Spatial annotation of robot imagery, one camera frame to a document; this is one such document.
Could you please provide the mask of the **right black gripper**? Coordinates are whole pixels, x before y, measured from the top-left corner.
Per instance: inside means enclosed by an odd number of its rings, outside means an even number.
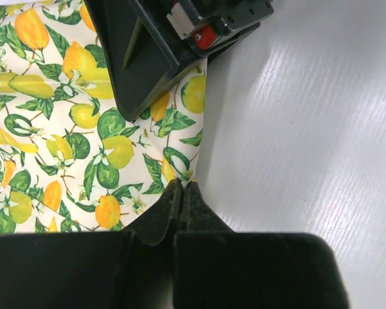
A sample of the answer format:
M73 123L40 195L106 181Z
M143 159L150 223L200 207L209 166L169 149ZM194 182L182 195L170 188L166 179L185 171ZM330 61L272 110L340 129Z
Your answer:
M271 1L86 1L120 114L132 122L168 90L171 64L216 57L274 13Z

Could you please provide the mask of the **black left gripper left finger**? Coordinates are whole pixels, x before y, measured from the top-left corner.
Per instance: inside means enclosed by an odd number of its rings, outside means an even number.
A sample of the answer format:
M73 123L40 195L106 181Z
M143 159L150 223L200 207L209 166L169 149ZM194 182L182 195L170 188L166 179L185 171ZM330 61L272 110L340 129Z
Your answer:
M0 236L0 308L156 308L171 284L182 186L118 232Z

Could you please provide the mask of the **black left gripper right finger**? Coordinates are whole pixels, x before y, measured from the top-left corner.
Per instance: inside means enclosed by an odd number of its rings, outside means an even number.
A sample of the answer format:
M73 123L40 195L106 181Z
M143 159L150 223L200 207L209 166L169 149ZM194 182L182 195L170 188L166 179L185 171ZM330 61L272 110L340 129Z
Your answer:
M348 308L331 247L290 232L235 232L187 185L174 238L175 308Z

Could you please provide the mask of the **lemon print skirt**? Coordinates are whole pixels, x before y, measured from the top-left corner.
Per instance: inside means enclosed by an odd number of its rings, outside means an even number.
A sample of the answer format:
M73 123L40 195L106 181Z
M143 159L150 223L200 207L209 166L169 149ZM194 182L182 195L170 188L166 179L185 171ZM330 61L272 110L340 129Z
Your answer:
M83 1L0 5L0 234L120 230L193 181L206 81L128 122Z

